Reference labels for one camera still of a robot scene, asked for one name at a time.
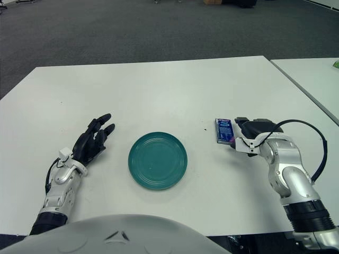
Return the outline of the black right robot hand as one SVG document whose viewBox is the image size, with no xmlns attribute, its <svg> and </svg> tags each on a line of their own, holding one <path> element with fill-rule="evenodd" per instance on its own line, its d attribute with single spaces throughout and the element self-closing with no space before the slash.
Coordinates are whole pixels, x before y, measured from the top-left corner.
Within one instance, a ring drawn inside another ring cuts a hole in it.
<svg viewBox="0 0 339 254">
<path fill-rule="evenodd" d="M 229 144 L 236 151 L 250 155 L 260 154 L 261 146 L 272 140 L 288 140 L 278 124 L 268 119 L 254 119 L 237 117 L 235 124 L 240 127 L 242 136 L 234 137 Z"/>
</svg>

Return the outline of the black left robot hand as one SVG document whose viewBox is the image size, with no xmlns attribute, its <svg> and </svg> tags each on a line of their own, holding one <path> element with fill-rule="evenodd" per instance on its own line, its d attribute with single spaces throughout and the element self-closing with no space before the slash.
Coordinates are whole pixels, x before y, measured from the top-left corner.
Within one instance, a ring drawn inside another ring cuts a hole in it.
<svg viewBox="0 0 339 254">
<path fill-rule="evenodd" d="M 72 149 L 73 159 L 85 167 L 105 150 L 104 143 L 108 136 L 114 131 L 115 124 L 110 124 L 104 129 L 101 127 L 111 118 L 111 114 L 104 114 L 93 119 L 86 131 L 82 133 Z"/>
</svg>

